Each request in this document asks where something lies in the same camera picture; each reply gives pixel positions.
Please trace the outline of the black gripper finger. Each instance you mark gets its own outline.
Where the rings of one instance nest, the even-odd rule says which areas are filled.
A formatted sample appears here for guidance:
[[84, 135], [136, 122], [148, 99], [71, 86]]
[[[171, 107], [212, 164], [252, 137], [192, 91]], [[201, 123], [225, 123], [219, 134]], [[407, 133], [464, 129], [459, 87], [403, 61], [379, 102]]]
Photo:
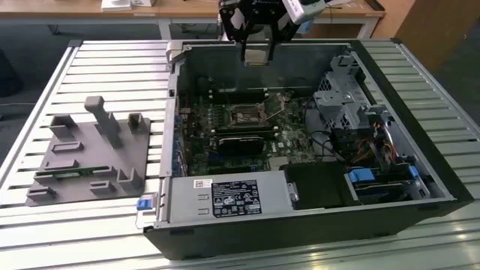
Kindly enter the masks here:
[[269, 39], [269, 50], [268, 50], [268, 60], [273, 60], [273, 52], [276, 45], [288, 42], [299, 29], [300, 25], [295, 24], [289, 14], [285, 13], [277, 21], [272, 22], [269, 25], [271, 29], [271, 39]]
[[249, 23], [244, 8], [240, 5], [219, 6], [219, 15], [224, 26], [224, 33], [229, 41], [235, 41], [240, 46], [240, 59], [245, 60], [247, 39]]

